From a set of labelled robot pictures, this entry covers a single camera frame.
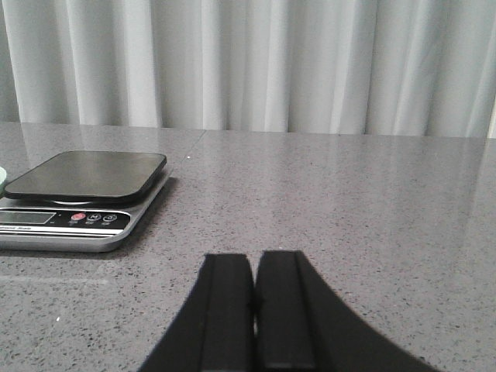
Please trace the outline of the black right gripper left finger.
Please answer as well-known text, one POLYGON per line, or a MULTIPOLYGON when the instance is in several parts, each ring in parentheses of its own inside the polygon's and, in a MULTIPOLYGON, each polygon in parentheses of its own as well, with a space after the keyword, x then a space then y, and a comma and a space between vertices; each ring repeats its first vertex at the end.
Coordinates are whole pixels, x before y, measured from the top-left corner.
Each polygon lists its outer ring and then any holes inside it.
POLYGON ((208 254, 141 371, 252 371, 253 276, 245 255, 208 254))

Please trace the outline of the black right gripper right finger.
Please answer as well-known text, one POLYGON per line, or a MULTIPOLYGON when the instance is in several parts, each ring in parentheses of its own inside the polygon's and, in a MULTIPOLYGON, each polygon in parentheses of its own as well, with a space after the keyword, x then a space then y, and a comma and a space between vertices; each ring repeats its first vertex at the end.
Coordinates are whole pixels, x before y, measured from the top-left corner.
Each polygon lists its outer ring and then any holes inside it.
POLYGON ((258 371, 431 371, 369 326, 301 251, 266 251, 257 282, 258 371))

